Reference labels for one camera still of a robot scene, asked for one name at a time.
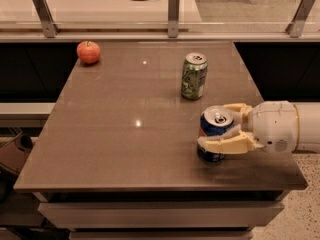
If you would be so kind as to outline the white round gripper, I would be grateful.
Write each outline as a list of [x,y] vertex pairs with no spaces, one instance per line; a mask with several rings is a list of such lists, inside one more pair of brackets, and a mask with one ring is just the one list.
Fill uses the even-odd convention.
[[225,104],[238,123],[248,121],[248,130],[231,138],[213,140],[201,136],[198,144],[217,154],[245,154],[262,149],[265,152],[291,152],[297,144],[298,120],[295,106],[288,101],[266,101],[253,109],[245,103]]

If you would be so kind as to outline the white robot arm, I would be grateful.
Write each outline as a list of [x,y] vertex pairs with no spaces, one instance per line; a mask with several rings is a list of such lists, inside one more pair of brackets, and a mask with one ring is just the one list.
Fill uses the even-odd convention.
[[206,154],[235,155],[320,151],[320,104],[265,101],[210,106],[200,117],[199,149]]

